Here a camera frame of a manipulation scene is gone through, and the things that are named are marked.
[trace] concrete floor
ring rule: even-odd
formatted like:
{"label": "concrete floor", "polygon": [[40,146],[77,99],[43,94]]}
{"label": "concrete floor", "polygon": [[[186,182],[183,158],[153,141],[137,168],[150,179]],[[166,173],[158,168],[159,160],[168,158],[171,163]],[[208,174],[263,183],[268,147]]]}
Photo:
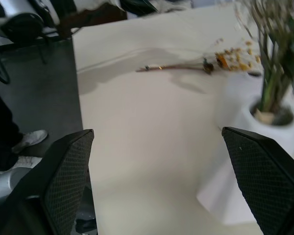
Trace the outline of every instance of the concrete floor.
{"label": "concrete floor", "polygon": [[0,96],[13,113],[21,132],[46,129],[49,137],[22,152],[43,157],[57,139],[83,129],[72,41],[4,52],[2,60],[11,84],[0,83]]}

